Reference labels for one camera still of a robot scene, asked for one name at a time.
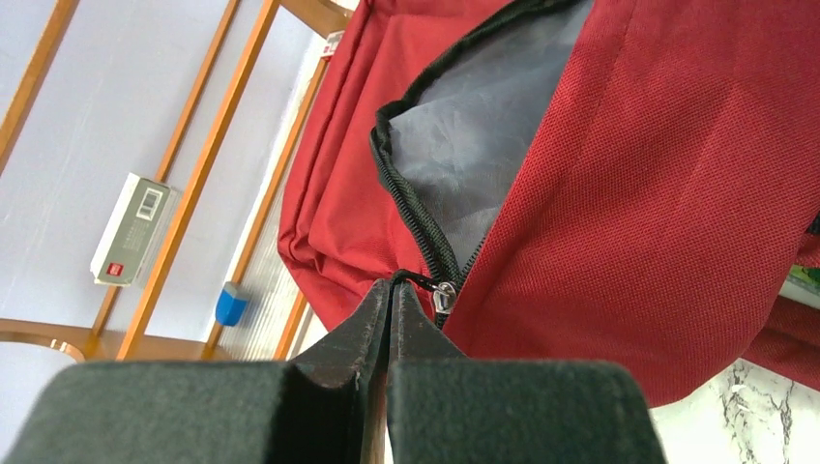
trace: red fabric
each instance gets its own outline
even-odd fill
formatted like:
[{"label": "red fabric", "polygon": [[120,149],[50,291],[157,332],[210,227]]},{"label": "red fabric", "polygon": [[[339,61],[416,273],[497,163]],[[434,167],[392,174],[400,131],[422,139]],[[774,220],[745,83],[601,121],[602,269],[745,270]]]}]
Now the red fabric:
[{"label": "red fabric", "polygon": [[[425,271],[377,181],[375,110],[502,3],[354,15],[279,235],[329,329],[374,279]],[[476,358],[620,363],[653,405],[740,356],[820,389],[820,311],[777,297],[792,263],[820,262],[803,234],[820,211],[816,17],[800,0],[598,0],[445,333]]]}]

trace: black zipper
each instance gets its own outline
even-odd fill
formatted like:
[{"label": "black zipper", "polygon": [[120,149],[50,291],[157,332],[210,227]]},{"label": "black zipper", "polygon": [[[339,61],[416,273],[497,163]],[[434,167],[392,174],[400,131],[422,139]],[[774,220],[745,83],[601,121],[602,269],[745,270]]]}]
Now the black zipper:
[{"label": "black zipper", "polygon": [[[482,249],[483,240],[467,260],[464,268],[459,269],[453,247],[447,241],[441,227],[433,219],[410,183],[393,166],[390,121],[415,106],[424,91],[474,46],[507,29],[516,21],[557,13],[575,3],[577,0],[515,0],[511,2],[456,42],[422,71],[419,77],[410,84],[401,100],[387,103],[376,111],[376,125],[370,131],[370,150],[378,169],[379,181],[390,193],[401,219],[410,229],[419,246],[430,271],[431,280],[434,282],[423,288],[433,291],[433,298],[436,298],[436,292],[443,291],[442,288],[447,289],[448,284],[453,286],[456,294],[461,291]],[[444,326],[449,315],[448,311],[436,311],[435,322],[439,329]]]}]

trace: white marble countertop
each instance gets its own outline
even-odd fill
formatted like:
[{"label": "white marble countertop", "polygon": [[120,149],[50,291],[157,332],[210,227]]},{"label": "white marble countertop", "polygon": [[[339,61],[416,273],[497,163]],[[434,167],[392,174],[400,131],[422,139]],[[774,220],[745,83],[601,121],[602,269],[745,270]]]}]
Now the white marble countertop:
[{"label": "white marble countertop", "polygon": [[745,360],[652,416],[670,464],[820,463],[820,391]]}]

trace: backpack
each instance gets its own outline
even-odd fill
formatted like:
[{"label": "backpack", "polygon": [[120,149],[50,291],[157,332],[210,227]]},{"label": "backpack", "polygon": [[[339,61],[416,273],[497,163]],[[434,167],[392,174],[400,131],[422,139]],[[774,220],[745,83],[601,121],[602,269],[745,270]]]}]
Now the backpack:
[{"label": "backpack", "polygon": [[363,1],[278,250],[328,329],[408,270],[468,356],[608,360],[653,406],[739,357],[820,389],[820,4]]}]

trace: metal zipper slider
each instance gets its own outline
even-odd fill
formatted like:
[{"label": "metal zipper slider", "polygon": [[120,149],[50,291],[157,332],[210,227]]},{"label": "metal zipper slider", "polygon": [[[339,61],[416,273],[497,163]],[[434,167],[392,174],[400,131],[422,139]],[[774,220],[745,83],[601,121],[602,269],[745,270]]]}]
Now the metal zipper slider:
[{"label": "metal zipper slider", "polygon": [[433,285],[433,307],[437,314],[450,314],[455,306],[455,285],[452,282],[441,282]]}]

